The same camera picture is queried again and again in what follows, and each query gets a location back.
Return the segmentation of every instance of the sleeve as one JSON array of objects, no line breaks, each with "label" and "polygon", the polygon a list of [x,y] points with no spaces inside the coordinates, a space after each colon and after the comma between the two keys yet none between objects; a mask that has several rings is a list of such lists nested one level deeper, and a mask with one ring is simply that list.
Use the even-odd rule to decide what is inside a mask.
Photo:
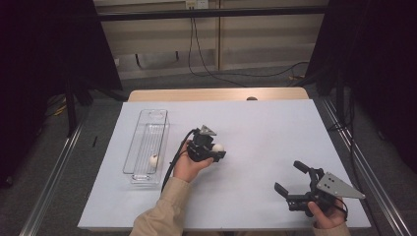
[{"label": "sleeve", "polygon": [[156,206],[139,215],[131,232],[137,235],[178,235],[184,227],[184,207],[190,195],[189,183],[171,177],[156,203]]},{"label": "sleeve", "polygon": [[342,223],[331,229],[318,229],[313,227],[313,232],[316,236],[350,236],[346,223]]}]

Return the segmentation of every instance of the human hand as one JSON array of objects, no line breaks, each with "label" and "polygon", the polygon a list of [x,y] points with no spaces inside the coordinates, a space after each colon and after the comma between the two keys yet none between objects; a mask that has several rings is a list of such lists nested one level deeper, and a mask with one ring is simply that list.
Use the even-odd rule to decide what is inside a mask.
[{"label": "human hand", "polygon": [[181,147],[181,156],[175,164],[173,175],[174,177],[182,179],[188,183],[190,183],[194,180],[194,178],[196,178],[200,170],[209,167],[214,161],[213,158],[208,158],[200,162],[193,161],[187,152],[187,145],[189,142],[190,141],[187,141]]},{"label": "human hand", "polygon": [[[340,198],[335,200],[334,204],[337,207],[343,208],[343,199]],[[319,206],[314,202],[309,202],[308,207],[317,220],[315,225],[316,228],[331,229],[345,221],[345,213],[335,207],[331,207],[326,213],[323,213]]]}]

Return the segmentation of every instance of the clear plastic tray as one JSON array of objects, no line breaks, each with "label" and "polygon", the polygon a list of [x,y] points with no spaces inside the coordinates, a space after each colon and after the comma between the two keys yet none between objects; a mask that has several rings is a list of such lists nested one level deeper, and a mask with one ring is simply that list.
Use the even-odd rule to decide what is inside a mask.
[{"label": "clear plastic tray", "polygon": [[159,183],[168,131],[168,111],[141,111],[123,169],[131,175],[132,184]]}]

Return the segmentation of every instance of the electrical outlet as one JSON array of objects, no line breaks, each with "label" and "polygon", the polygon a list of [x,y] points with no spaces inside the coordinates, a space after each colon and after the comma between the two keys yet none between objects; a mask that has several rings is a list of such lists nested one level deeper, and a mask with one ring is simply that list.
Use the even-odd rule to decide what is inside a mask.
[{"label": "electrical outlet", "polygon": [[196,5],[197,5],[196,0],[186,0],[185,1],[185,9],[187,9],[187,10],[197,9]]},{"label": "electrical outlet", "polygon": [[197,0],[197,9],[208,9],[209,0]]}]

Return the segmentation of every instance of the white table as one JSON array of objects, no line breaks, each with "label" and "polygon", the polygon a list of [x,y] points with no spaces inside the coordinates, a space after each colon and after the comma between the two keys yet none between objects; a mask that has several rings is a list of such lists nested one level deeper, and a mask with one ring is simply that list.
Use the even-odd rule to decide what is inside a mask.
[{"label": "white table", "polygon": [[[224,159],[203,170],[193,182],[187,230],[310,228],[312,218],[289,211],[285,199],[273,189],[278,182],[290,194],[309,191],[310,178],[292,166],[294,160],[321,167],[350,184],[312,100],[127,102],[79,227],[129,230],[134,219],[157,201],[161,184],[139,188],[122,172],[143,109],[168,110],[163,173],[184,136],[202,125],[218,133],[214,142],[227,151]],[[371,226],[358,200],[345,202],[349,227]]]}]

